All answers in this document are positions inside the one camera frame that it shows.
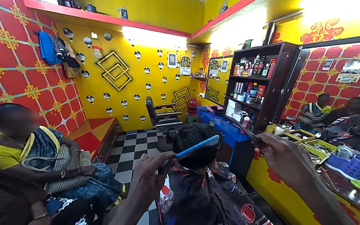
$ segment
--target white paper sign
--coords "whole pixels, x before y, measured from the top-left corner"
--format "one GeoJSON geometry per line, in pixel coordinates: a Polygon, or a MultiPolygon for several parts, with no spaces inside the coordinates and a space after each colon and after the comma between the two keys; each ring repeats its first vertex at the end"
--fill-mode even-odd
{"type": "Polygon", "coordinates": [[[180,75],[191,75],[190,67],[180,67],[180,75]]]}
{"type": "Polygon", "coordinates": [[[222,65],[220,66],[220,71],[221,72],[227,72],[227,67],[228,67],[229,61],[226,59],[222,60],[222,65]]]}
{"type": "Polygon", "coordinates": [[[176,68],[177,63],[177,53],[168,53],[168,68],[176,68]]]}
{"type": "Polygon", "coordinates": [[[356,83],[360,78],[360,74],[341,73],[337,76],[336,82],[340,83],[356,83]]]}
{"type": "Polygon", "coordinates": [[[209,70],[209,76],[218,76],[217,72],[218,70],[209,70]]]}

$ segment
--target blue table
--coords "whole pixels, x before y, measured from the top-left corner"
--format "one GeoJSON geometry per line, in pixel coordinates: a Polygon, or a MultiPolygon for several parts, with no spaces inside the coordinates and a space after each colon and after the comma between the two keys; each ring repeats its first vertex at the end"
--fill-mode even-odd
{"type": "Polygon", "coordinates": [[[250,137],[247,134],[241,134],[240,128],[235,126],[227,117],[199,110],[206,109],[204,106],[199,106],[197,109],[199,121],[207,124],[213,121],[214,128],[220,131],[223,141],[232,149],[229,170],[238,176],[244,188],[247,189],[250,185],[245,178],[255,153],[255,146],[252,144],[250,137]]]}

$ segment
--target checkered floor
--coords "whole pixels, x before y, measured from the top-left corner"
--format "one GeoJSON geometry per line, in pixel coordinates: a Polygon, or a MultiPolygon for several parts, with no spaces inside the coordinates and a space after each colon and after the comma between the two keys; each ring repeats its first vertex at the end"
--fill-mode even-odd
{"type": "MultiPolygon", "coordinates": [[[[114,177],[118,182],[125,184],[126,190],[130,189],[133,179],[134,167],[145,153],[148,156],[159,153],[157,142],[163,138],[162,133],[157,133],[155,128],[145,130],[133,130],[119,133],[110,152],[106,164],[112,168],[114,177]]],[[[141,217],[138,225],[156,225],[157,209],[155,202],[141,217]]]]}

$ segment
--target barber's hand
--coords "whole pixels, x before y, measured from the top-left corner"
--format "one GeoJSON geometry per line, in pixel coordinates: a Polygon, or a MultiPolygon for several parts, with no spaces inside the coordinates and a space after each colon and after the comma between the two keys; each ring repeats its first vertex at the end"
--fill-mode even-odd
{"type": "Polygon", "coordinates": [[[134,207],[137,207],[137,210],[144,213],[157,197],[165,184],[165,178],[170,167],[173,167],[176,162],[176,159],[172,159],[175,155],[172,151],[159,153],[140,161],[138,166],[134,168],[133,180],[127,197],[127,202],[132,205],[133,210],[134,207]],[[155,171],[167,159],[171,159],[170,163],[156,174],[155,171]]]}
{"type": "Polygon", "coordinates": [[[303,188],[317,176],[309,152],[301,145],[266,132],[257,136],[268,145],[261,150],[267,166],[289,186],[303,188]]]}

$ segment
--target hanging cloth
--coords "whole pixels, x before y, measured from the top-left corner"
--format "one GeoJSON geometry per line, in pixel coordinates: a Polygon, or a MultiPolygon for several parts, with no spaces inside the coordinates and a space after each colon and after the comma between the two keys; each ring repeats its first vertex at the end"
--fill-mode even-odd
{"type": "Polygon", "coordinates": [[[50,65],[61,63],[62,61],[56,56],[54,43],[52,42],[48,34],[44,31],[40,31],[38,39],[40,42],[41,58],[43,58],[45,62],[50,65]]]}

